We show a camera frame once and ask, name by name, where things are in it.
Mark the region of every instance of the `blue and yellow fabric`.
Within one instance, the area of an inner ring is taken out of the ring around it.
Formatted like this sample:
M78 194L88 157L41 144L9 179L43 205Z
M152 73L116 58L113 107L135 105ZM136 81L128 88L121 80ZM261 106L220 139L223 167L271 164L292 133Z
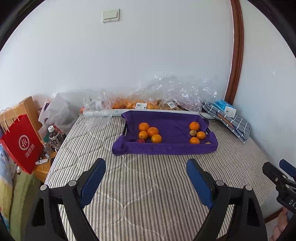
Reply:
M12 198L12 177L6 152L0 145L0 212L9 230L9 211Z

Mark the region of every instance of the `wooden nightstand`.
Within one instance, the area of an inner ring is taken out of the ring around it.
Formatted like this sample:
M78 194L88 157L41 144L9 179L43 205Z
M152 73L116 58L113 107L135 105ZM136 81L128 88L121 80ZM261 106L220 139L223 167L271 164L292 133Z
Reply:
M57 155L56 152L53 152L51 155L50 155L50 158L54 158L55 156ZM40 181L42 181L43 183L45 182L45 179L49 173L49 170L50 170L50 160L48 160L47 163L44 163L44 164L40 164L40 165L36 165L32 174L37 178L39 179Z

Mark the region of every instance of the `wooden headboard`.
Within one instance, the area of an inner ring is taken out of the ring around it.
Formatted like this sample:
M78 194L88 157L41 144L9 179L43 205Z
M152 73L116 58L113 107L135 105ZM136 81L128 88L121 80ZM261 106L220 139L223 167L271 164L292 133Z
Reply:
M17 106L12 107L12 109L6 110L5 120L4 120L4 111L2 111L0 114L0 123L4 131L7 131L5 121L9 127L17 119L18 116L27 114L33 128L37 133L37 136L39 137L40 140L42 140L38 133L38 130L42 127L42 124L38 121L38 113L37 113L37 109L34 106L32 96L22 100Z

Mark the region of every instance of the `silver bolt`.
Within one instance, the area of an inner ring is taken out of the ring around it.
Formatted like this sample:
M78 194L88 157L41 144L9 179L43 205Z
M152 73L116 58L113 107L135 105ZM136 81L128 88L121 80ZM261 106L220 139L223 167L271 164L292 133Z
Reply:
M75 180L69 181L69 186L70 187L75 186L75 185L76 185L76 181Z
M248 191L251 191L251 190L252 190L252 187L251 187L250 185L246 185L246 189L247 189Z
M47 188L46 185L42 185L42 186L40 187L40 190L41 190L41 191L44 191L46 188Z
M221 180L216 181L216 184L217 184L219 187L224 186L224 182L221 181Z

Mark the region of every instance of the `wall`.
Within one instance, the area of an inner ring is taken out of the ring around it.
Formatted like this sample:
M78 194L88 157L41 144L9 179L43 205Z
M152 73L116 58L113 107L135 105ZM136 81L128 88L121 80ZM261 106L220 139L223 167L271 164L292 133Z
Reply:
M244 59L234 106L252 125L251 136L276 166L296 166L296 59L273 24L247 0ZM277 191L261 207L265 216L281 206Z
M120 21L102 12L120 8ZM0 108L33 95L127 91L169 72L217 77L224 97L233 49L229 0L46 0L0 52ZM76 104L82 104L80 97Z

